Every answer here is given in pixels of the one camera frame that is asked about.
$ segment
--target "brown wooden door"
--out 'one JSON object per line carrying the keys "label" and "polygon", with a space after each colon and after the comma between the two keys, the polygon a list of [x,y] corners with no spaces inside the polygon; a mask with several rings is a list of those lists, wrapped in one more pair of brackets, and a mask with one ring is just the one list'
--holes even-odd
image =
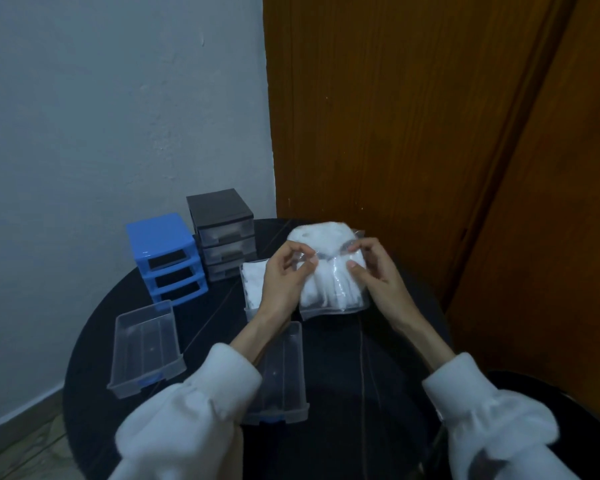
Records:
{"label": "brown wooden door", "polygon": [[442,296],[565,2],[264,0],[278,215],[364,228]]}
{"label": "brown wooden door", "polygon": [[600,0],[579,0],[448,311],[456,345],[600,414]]}

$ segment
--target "black round table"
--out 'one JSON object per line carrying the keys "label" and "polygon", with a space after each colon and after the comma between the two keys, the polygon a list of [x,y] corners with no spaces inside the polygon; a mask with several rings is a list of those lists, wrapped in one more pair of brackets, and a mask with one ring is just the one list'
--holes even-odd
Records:
{"label": "black round table", "polygon": [[[255,222],[259,258],[286,240],[294,219]],[[428,287],[403,273],[414,301],[450,342],[440,306]],[[102,300],[84,326],[64,382],[64,420],[74,458],[90,480],[106,479],[120,457],[120,423],[152,395],[199,368],[209,348],[229,343],[246,324],[240,278],[209,283],[208,293],[175,309],[187,371],[117,399],[107,389],[116,317],[151,304],[137,269]],[[359,314],[303,322],[309,419],[296,424],[245,426],[244,477],[275,479],[400,478],[429,452],[440,422],[424,394],[428,372],[375,306]]]}

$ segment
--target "floor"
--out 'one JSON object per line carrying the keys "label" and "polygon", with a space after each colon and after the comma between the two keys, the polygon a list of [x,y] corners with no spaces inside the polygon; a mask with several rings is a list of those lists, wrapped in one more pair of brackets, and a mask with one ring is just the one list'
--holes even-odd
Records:
{"label": "floor", "polygon": [[0,454],[0,480],[84,480],[76,467],[62,415]]}

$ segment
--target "white sleeve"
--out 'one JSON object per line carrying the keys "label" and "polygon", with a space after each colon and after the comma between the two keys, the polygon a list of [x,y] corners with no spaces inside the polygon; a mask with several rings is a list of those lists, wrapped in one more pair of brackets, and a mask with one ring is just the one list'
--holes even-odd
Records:
{"label": "white sleeve", "polygon": [[559,437],[549,408],[497,389],[471,355],[458,355],[422,385],[448,428],[455,480],[578,478],[546,446]]}
{"label": "white sleeve", "polygon": [[110,480],[242,478],[239,423],[261,382],[242,355],[214,345],[192,376],[153,396],[120,425],[122,460]]}

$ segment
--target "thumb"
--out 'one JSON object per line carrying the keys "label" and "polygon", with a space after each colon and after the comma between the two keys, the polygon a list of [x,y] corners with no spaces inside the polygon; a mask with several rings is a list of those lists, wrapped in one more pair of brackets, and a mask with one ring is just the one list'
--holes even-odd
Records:
{"label": "thumb", "polygon": [[347,269],[357,282],[366,285],[367,288],[371,288],[375,284],[376,279],[371,276],[368,269],[360,266],[357,262],[347,261]]}
{"label": "thumb", "polygon": [[300,282],[304,283],[304,281],[313,274],[317,266],[318,258],[316,256],[312,256],[311,259],[305,261],[304,264],[300,266],[294,274],[298,280],[300,280]]}

